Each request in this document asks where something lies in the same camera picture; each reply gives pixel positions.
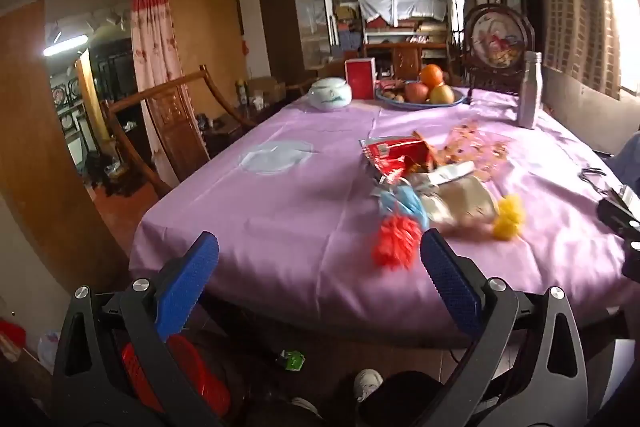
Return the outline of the red foam fruit net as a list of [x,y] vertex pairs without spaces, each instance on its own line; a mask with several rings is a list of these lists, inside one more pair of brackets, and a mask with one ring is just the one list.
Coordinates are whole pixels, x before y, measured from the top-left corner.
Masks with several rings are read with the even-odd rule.
[[386,216],[378,229],[372,258],[381,268],[410,269],[418,255],[422,229],[416,220],[404,215]]

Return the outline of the pink floral plastic wrapper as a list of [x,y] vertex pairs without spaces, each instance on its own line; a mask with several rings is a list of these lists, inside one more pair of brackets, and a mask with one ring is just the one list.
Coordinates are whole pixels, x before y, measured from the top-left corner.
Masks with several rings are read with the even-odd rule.
[[481,128],[475,120],[453,127],[444,144],[436,150],[440,165],[472,161],[473,176],[490,181],[506,165],[511,140],[502,134]]

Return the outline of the red plastic trash basket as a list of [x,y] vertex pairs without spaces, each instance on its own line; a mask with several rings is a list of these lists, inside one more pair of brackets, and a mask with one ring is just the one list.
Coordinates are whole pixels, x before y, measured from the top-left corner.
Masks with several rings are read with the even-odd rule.
[[[224,417],[231,407],[230,391],[209,370],[194,344],[183,335],[176,334],[168,337],[166,347],[195,392],[214,413]],[[142,371],[132,343],[127,343],[122,349],[122,363],[141,403],[154,411],[163,413],[164,409]]]

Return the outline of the yellow foam fruit net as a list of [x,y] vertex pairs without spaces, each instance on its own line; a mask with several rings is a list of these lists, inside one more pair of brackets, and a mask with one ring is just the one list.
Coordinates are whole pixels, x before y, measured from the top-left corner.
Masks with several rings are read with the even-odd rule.
[[509,194],[499,200],[497,214],[492,224],[492,237],[498,241],[510,241],[520,233],[525,222],[525,209],[516,194]]

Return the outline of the white shoe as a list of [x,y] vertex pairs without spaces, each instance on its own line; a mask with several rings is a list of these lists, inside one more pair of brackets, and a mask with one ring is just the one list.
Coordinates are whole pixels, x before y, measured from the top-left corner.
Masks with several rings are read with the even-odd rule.
[[383,384],[383,381],[383,376],[375,369],[361,369],[354,379],[356,401],[361,403],[369,398]]

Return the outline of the green crumpled wrapper on floor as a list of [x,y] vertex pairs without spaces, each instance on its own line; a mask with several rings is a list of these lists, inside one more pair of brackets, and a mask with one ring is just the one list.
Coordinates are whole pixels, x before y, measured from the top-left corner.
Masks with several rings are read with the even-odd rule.
[[300,372],[306,361],[305,355],[298,350],[282,350],[280,357],[283,361],[284,369],[294,373]]

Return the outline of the clear glass bottle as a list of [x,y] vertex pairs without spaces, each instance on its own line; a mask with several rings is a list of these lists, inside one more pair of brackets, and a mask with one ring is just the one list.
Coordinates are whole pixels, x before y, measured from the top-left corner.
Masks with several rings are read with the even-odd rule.
[[518,116],[516,116],[516,122],[522,128],[534,129],[536,126],[543,83],[541,54],[526,51],[524,76],[518,96]]

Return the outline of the yellow apple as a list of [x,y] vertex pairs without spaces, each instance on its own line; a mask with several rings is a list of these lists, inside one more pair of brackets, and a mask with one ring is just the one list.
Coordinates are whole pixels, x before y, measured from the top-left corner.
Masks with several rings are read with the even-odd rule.
[[430,97],[428,101],[431,104],[451,104],[456,101],[456,94],[454,90],[452,90],[448,84],[441,83],[439,86],[433,88],[430,92]]

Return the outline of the red apple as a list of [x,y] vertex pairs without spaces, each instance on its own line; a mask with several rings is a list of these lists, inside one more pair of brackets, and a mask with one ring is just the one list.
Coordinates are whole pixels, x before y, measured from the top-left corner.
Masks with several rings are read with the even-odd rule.
[[421,81],[407,82],[405,84],[405,99],[409,103],[424,104],[430,97],[430,89]]

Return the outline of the round embroidered screen ornament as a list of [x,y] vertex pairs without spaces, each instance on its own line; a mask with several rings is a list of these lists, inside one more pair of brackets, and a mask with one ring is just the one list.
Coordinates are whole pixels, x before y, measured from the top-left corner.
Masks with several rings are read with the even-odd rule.
[[525,53],[533,51],[535,31],[526,16],[508,6],[485,3],[465,15],[462,64],[475,90],[517,95]]

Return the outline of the orange fruit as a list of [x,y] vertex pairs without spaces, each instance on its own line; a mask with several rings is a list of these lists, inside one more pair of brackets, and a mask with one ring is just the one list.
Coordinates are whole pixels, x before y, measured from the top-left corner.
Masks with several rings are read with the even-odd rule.
[[427,89],[434,89],[445,82],[442,69],[436,64],[425,65],[420,72],[420,81]]

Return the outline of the pink floral curtain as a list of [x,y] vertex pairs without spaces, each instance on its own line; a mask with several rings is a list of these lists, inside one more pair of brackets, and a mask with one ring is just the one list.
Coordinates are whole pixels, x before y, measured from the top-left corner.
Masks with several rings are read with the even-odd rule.
[[[130,34],[139,92],[183,76],[169,0],[132,0]],[[142,115],[155,170],[163,182],[175,187],[179,183],[177,170],[160,143],[146,102],[142,103]]]

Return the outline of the white ceramic lidded jar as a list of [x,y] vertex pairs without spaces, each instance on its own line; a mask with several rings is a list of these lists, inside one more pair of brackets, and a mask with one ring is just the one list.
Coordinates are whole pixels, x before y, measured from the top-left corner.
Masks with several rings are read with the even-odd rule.
[[323,78],[311,85],[307,98],[315,109],[329,112],[344,108],[352,103],[352,88],[343,78]]

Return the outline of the red gift box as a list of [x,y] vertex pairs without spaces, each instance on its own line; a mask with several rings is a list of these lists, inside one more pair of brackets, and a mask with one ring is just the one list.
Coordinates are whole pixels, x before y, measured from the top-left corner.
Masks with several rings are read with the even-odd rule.
[[351,58],[345,61],[345,79],[354,100],[373,100],[375,90],[375,59]]

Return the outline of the dark wooden glass cabinet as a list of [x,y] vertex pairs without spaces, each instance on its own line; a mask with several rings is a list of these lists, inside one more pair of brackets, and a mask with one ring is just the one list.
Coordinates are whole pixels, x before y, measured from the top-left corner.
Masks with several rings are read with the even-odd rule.
[[317,77],[331,60],[326,0],[259,0],[270,72],[287,86]]

